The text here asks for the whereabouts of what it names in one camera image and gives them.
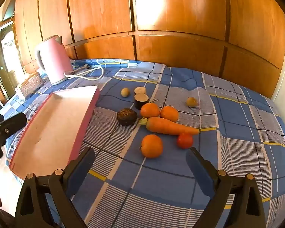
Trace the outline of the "red tomato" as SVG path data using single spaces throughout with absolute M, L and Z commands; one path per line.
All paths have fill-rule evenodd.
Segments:
M 188 133 L 182 133 L 177 137 L 177 146 L 181 149 L 188 149 L 193 145 L 193 136 Z

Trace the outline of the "large orange fruit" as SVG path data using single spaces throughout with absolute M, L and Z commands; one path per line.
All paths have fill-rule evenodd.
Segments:
M 163 142 L 161 138 L 155 134 L 146 135 L 142 139 L 140 151 L 146 158 L 160 157 L 163 153 Z

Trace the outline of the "small yellow lime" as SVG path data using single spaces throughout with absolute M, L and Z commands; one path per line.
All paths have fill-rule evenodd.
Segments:
M 128 97 L 131 94 L 131 92 L 130 92 L 129 88 L 123 88 L 121 90 L 120 94 L 121 94 L 122 97 L 126 98 L 126 97 Z
M 198 102 L 194 97 L 188 97 L 186 100 L 186 105 L 190 108 L 194 108 L 198 105 Z

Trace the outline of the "orange tangerine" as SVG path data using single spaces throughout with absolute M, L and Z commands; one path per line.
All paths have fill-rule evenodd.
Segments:
M 160 109 L 157 104 L 149 102 L 142 106 L 140 109 L 140 115 L 144 118 L 159 117 Z
M 179 113 L 174 107 L 164 106 L 161 109 L 160 117 L 176 123 L 179 119 Z

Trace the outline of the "orange carrot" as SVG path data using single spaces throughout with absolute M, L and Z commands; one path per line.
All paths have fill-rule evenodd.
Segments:
M 142 118 L 139 124 L 145 126 L 148 131 L 159 134 L 180 135 L 186 133 L 196 135 L 200 133 L 199 129 L 174 123 L 161 117 Z

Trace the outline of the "dark brown passion fruit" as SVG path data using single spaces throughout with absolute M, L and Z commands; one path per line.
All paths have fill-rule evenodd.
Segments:
M 130 108 L 124 108 L 117 113 L 117 120 L 123 126 L 129 126 L 133 124 L 136 119 L 137 113 Z

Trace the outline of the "eggplant slice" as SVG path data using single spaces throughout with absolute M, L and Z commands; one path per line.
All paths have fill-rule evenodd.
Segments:
M 135 95 L 137 94 L 146 94 L 147 91 L 146 91 L 146 88 L 144 86 L 138 86 L 134 89 L 134 93 Z
M 134 107 L 138 110 L 142 108 L 143 105 L 149 102 L 149 97 L 146 94 L 139 93 L 134 95 Z

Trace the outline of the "pink shallow tray box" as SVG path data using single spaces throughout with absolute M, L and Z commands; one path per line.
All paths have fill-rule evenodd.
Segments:
M 50 175 L 77 158 L 99 95 L 96 85 L 51 93 L 21 135 L 9 165 L 13 174 L 22 180 L 30 172 Z

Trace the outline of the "carved wooden tissue box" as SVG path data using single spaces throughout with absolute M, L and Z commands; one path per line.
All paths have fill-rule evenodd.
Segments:
M 38 88 L 43 85 L 43 80 L 39 72 L 34 72 L 26 77 L 26 79 L 19 83 L 15 92 L 20 100 L 29 98 Z

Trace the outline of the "pink electric kettle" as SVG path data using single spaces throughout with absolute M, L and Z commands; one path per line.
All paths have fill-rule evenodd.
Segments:
M 62 36 L 54 35 L 40 42 L 35 47 L 35 58 L 52 85 L 66 80 L 65 73 L 73 70 Z

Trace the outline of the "blue plaid tablecloth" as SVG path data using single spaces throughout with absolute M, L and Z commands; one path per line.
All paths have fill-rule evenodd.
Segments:
M 192 227 L 209 202 L 186 162 L 188 146 L 231 176 L 254 175 L 266 227 L 285 221 L 285 123 L 269 98 L 221 78 L 159 63 L 77 60 L 93 68 L 89 79 L 46 81 L 28 100 L 13 96 L 1 110 L 31 119 L 55 91 L 97 85 L 100 96 L 82 142 L 95 161 L 73 204 L 88 227 Z M 143 87 L 154 107 L 172 107 L 177 123 L 194 127 L 193 137 L 161 134 L 163 151 L 143 156 L 142 140 L 154 134 L 135 121 L 121 125 L 117 113 L 135 109 L 124 88 Z

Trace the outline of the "wooden wall cabinet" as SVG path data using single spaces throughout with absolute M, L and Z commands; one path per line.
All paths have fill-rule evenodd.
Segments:
M 70 58 L 120 58 L 204 72 L 271 97 L 285 55 L 275 0 L 16 0 L 22 64 L 59 35 Z

